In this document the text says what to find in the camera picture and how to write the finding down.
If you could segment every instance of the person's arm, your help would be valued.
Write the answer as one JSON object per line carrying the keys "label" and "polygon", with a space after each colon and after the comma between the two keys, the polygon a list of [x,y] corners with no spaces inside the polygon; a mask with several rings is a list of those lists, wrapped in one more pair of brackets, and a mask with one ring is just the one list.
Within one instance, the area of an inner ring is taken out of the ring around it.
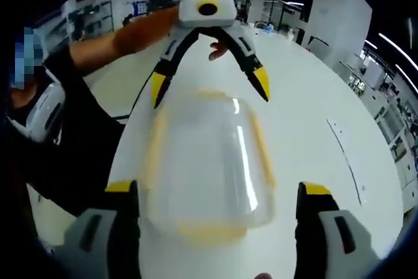
{"label": "person's arm", "polygon": [[178,7],[161,9],[140,18],[115,33],[75,42],[70,54],[77,69],[87,75],[121,58],[134,54],[166,37],[178,21]]}

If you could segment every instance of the white headset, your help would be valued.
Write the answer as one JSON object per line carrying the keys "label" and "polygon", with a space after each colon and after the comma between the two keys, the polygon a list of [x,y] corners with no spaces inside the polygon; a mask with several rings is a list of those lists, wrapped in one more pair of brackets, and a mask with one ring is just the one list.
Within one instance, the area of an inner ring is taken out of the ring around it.
{"label": "white headset", "polygon": [[35,106],[26,118],[26,124],[22,125],[8,116],[11,124],[23,136],[37,143],[42,143],[52,130],[65,102],[65,92],[59,80],[45,69],[52,83],[43,91]]}

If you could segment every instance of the transparent plastic lid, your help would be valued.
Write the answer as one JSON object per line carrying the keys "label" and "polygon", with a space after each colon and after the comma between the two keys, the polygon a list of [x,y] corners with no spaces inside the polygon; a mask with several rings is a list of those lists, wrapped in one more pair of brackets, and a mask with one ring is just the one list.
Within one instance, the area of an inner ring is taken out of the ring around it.
{"label": "transparent plastic lid", "polygon": [[233,237],[274,215],[275,180],[256,117],[222,93],[166,101],[155,116],[141,188],[147,217],[167,232]]}

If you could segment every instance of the white table surface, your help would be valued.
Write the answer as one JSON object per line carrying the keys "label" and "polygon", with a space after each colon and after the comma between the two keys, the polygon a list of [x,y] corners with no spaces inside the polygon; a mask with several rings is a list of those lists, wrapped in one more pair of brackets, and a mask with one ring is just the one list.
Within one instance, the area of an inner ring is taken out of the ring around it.
{"label": "white table surface", "polygon": [[[165,97],[177,89],[210,88],[248,102],[263,128],[278,182],[276,217],[264,227],[250,229],[238,244],[206,249],[165,237],[141,220],[142,277],[252,279],[268,272],[273,278],[293,278],[301,181],[329,188],[340,208],[350,210],[370,232],[377,255],[385,256],[402,226],[400,181],[389,147],[360,99],[313,54],[281,35],[260,32],[254,41],[270,77],[271,100],[266,103],[231,53],[208,61],[212,41],[202,36],[189,49]],[[153,117],[150,95],[147,84],[120,140],[109,182],[138,179]],[[327,120],[344,131],[342,142],[362,204]]]}

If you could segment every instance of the clear plastic container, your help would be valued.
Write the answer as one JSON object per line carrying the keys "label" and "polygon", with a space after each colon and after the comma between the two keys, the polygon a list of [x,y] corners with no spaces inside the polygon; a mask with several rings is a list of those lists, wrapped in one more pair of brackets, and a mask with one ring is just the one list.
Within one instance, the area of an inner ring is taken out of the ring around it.
{"label": "clear plastic container", "polygon": [[245,102],[211,92],[167,100],[148,153],[142,214],[163,232],[216,243],[272,219],[275,179]]}

